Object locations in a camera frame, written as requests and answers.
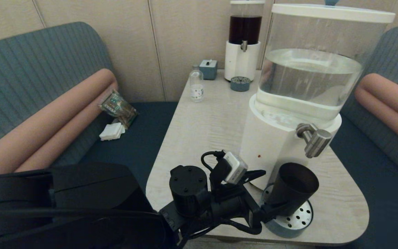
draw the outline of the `striped backrest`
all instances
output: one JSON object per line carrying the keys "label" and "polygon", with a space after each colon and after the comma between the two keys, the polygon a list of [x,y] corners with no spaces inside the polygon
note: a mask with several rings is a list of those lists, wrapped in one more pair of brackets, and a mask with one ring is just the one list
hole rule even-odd
{"label": "striped backrest", "polygon": [[[386,32],[362,76],[377,73],[398,83],[398,27]],[[341,112],[398,165],[398,136],[357,103],[351,94]]]}
{"label": "striped backrest", "polygon": [[[106,47],[83,22],[0,40],[0,139],[102,68],[112,71]],[[79,162],[107,120],[99,115],[53,165]]]}

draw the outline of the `floor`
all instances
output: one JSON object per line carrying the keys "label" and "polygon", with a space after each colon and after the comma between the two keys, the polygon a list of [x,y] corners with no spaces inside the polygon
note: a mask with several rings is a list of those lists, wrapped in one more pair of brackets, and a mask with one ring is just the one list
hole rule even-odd
{"label": "floor", "polygon": [[184,249],[314,249],[314,246],[295,246],[271,244],[263,242],[239,241],[228,242],[213,238],[197,238],[190,240]]}

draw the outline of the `table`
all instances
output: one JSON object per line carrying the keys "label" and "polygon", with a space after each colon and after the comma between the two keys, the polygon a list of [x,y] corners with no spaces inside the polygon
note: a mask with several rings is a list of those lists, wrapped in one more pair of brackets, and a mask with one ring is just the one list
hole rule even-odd
{"label": "table", "polygon": [[[147,182],[146,195],[155,210],[173,200],[169,188],[172,168],[195,165],[208,177],[209,171],[200,162],[204,152],[224,149],[239,153],[248,100],[257,91],[259,77],[260,71],[249,91],[235,92],[219,70],[216,80],[205,81],[204,100],[199,103],[190,100],[186,84]],[[213,156],[206,157],[206,162],[212,167],[216,164]],[[340,246],[357,239],[368,226],[368,205],[343,164],[331,148],[326,148],[319,163],[310,160],[308,168],[317,175],[320,187],[310,198],[314,220],[300,236],[282,238],[265,227],[261,234],[251,235],[228,225],[220,225],[205,236],[323,246]],[[258,201],[261,191],[249,183],[245,187]],[[246,224],[242,218],[234,220]]]}

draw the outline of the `wall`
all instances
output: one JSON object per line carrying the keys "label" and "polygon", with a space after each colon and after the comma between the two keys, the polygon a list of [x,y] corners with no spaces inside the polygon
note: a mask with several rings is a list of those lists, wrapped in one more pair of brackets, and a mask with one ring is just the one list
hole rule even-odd
{"label": "wall", "polygon": [[[318,3],[323,0],[275,0]],[[266,0],[265,45],[273,0]],[[394,11],[398,0],[341,0],[341,5]],[[0,0],[0,39],[74,21],[90,24],[110,53],[121,92],[131,102],[177,101],[191,65],[205,58],[224,67],[229,0]],[[260,55],[257,67],[261,67]]]}
{"label": "wall", "polygon": [[0,39],[43,27],[31,0],[0,0]]}

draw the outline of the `white napkin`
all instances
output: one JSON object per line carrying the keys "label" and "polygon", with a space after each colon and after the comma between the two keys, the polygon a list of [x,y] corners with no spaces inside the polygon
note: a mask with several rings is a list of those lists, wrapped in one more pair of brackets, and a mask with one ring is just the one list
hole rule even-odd
{"label": "white napkin", "polygon": [[104,131],[99,134],[101,141],[113,140],[121,137],[125,133],[125,128],[122,123],[112,123],[105,126]]}

